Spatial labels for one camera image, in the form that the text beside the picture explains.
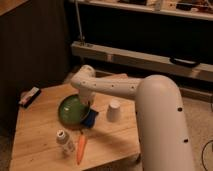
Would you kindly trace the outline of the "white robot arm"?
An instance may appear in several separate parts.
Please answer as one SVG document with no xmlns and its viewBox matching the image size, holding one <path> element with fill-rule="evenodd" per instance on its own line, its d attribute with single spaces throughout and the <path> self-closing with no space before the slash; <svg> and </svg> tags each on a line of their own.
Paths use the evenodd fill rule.
<svg viewBox="0 0 213 171">
<path fill-rule="evenodd" d="M 89 65 L 71 78 L 80 100 L 94 92 L 135 102 L 143 171 L 195 171 L 180 89 L 170 78 L 98 78 Z"/>
</svg>

